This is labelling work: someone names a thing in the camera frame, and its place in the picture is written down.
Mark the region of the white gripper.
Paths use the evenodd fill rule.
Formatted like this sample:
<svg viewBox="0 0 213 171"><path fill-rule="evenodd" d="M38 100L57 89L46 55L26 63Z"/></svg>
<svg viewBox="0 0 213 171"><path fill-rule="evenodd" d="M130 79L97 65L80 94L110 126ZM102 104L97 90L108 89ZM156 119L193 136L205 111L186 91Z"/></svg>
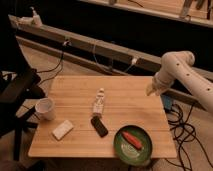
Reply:
<svg viewBox="0 0 213 171"><path fill-rule="evenodd" d="M174 83L171 77L161 77L159 74L155 75L152 84L146 88L146 95L150 96L155 92L156 95L165 93Z"/></svg>

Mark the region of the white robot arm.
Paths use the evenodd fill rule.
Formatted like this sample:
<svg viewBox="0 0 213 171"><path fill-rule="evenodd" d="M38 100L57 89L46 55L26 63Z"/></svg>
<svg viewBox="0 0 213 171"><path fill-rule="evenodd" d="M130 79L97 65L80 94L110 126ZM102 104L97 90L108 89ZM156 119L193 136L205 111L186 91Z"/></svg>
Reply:
<svg viewBox="0 0 213 171"><path fill-rule="evenodd" d="M213 83L192 69L195 56L190 51L167 52L161 58L161 68L146 88L146 95L160 95L178 80L211 114L213 114Z"/></svg>

